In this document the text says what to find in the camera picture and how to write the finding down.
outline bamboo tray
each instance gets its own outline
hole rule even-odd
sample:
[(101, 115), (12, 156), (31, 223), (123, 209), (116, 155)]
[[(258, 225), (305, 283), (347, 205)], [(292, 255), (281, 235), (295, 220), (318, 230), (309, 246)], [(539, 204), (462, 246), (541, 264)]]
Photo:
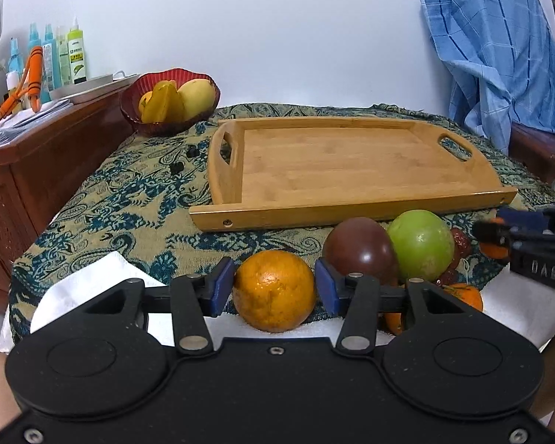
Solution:
[[(441, 145), (450, 139), (471, 157)], [(221, 148), (229, 145), (229, 163)], [(203, 231), (392, 219), (411, 209), (452, 213), (509, 204), (485, 156), (465, 138), (416, 120), (355, 117), (226, 120), (208, 154), (213, 205), (189, 213)]]

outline paisley tablecloth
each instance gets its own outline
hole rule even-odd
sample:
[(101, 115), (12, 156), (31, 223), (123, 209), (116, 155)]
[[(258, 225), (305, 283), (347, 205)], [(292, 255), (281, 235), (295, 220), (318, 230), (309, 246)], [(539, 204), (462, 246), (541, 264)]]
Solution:
[[(114, 250), (164, 283), (184, 273), (205, 273), (222, 256), (240, 263), (265, 249), (288, 250), (313, 265), (331, 227), (202, 233), (188, 213), (191, 205), (211, 203), (206, 160), (218, 120), (304, 115), (426, 120), (473, 142), (502, 182), (518, 187), (513, 206), (533, 209), (555, 202), (555, 192), (520, 164), (495, 150), (487, 140), (467, 134), (437, 115), (391, 105), (313, 108), (254, 103), (220, 108), (210, 121), (175, 137), (129, 137), (86, 179), (58, 217), (14, 263), (9, 308), (15, 342), (29, 333), (33, 312), (50, 286)], [(444, 219), (469, 234), (472, 222), (490, 212), (493, 210), (457, 213)], [(461, 267), (460, 280), (481, 288), (500, 270), (501, 265), (481, 255), (474, 244), (468, 265)], [(231, 302), (226, 310), (234, 312)], [(308, 320), (326, 317), (318, 304)]]

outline wooden cabinet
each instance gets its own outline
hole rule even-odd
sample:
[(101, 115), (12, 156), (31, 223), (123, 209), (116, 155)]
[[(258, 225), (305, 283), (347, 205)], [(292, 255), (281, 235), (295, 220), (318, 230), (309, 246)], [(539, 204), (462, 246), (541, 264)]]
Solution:
[(530, 173), (552, 185), (555, 181), (555, 135), (512, 123), (508, 155)]
[(0, 147), (0, 311), (7, 305), (13, 262), (84, 179), (131, 135), (119, 96), (75, 105)]

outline fruit bowl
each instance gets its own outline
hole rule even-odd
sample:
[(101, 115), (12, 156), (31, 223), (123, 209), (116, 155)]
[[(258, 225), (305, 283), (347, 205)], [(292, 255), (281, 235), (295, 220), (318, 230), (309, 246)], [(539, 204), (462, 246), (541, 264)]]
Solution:
[[(168, 122), (159, 124), (143, 124), (138, 113), (139, 100), (147, 91), (151, 91), (160, 80), (174, 80), (177, 82), (177, 88), (181, 87), (187, 81), (196, 78), (205, 78), (209, 80), (216, 89), (216, 99), (213, 105), (199, 115), (196, 115), (184, 122)], [(125, 119), (131, 124), (139, 135), (147, 137), (171, 137), (179, 132), (191, 128), (195, 123), (207, 120), (214, 112), (220, 101), (220, 89), (212, 78), (204, 73), (193, 73), (182, 68), (172, 68), (158, 73), (145, 73), (138, 78), (133, 84), (125, 89), (120, 98), (120, 109)]]

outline orange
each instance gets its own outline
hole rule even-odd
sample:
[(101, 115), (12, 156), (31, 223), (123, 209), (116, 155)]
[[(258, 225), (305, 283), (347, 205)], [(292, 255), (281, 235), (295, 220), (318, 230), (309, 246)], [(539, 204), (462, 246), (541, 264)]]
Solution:
[(238, 314), (256, 329), (291, 330), (314, 308), (314, 276), (300, 257), (283, 250), (263, 250), (238, 268), (232, 301)]
[(454, 283), (445, 286), (444, 292), (454, 295), (465, 302), (465, 304), (469, 304), (471, 307), (476, 308), (479, 312), (483, 311), (483, 299), (477, 287), (465, 283)]
[(385, 314), (386, 327), (389, 328), (391, 334), (398, 336), (403, 332), (403, 326), (401, 325), (401, 314), (387, 312)]
[[(500, 217), (493, 217), (490, 222), (504, 223), (504, 219)], [(495, 244), (479, 242), (479, 250), (483, 255), (487, 255), (490, 259), (503, 260), (507, 259), (509, 252), (505, 247), (500, 247)]]
[[(445, 285), (444, 292), (454, 295), (456, 298), (465, 302), (465, 304), (469, 304), (471, 307), (476, 308), (479, 312), (483, 311), (483, 299), (477, 287), (465, 283), (454, 283), (452, 285)], [(396, 336), (404, 330), (401, 325), (401, 314), (386, 313), (385, 322), (389, 331)]]

